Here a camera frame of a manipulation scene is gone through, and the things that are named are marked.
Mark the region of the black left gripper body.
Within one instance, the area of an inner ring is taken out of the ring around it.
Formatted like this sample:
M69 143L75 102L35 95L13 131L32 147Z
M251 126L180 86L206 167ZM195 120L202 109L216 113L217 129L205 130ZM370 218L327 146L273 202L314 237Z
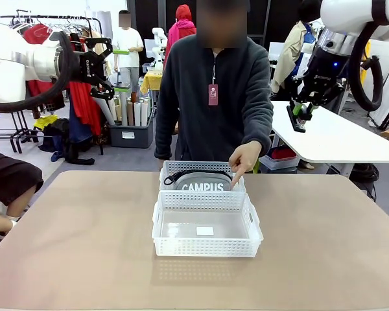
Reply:
M73 81L97 85L99 81L95 66L99 64L99 55L93 51L75 51L74 56Z

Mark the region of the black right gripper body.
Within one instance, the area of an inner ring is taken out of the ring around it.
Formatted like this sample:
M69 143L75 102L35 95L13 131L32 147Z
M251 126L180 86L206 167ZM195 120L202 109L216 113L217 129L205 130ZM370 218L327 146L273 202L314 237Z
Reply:
M306 71L306 95L336 97L344 90L342 74L346 57L315 48Z

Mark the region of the person's left hand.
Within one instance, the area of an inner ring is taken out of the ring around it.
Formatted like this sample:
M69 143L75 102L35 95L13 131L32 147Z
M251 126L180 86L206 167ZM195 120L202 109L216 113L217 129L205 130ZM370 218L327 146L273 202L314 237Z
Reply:
M231 171L235 173L231 188L234 188L240 178L246 173L253 170L261 153L261 143L258 141L250 141L249 143L238 146L231 157L229 158L229 165Z

